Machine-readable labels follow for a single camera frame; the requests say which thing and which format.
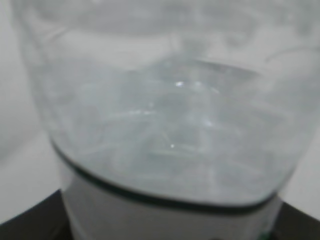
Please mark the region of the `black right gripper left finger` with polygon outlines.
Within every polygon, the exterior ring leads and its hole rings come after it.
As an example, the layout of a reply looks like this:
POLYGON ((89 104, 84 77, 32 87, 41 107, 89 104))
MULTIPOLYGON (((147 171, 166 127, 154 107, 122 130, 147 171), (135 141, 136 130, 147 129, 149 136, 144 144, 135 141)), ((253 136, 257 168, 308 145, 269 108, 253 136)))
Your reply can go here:
POLYGON ((2 240, 71 240, 62 193, 49 197, 0 225, 2 240))

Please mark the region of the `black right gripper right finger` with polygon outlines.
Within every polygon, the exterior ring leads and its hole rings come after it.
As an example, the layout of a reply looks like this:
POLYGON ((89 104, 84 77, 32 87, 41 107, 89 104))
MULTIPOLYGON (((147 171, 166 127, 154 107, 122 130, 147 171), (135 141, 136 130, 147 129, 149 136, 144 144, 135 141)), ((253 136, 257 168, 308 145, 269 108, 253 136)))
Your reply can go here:
POLYGON ((280 199, 272 201, 271 209, 272 240, 320 240, 319 220, 280 199))

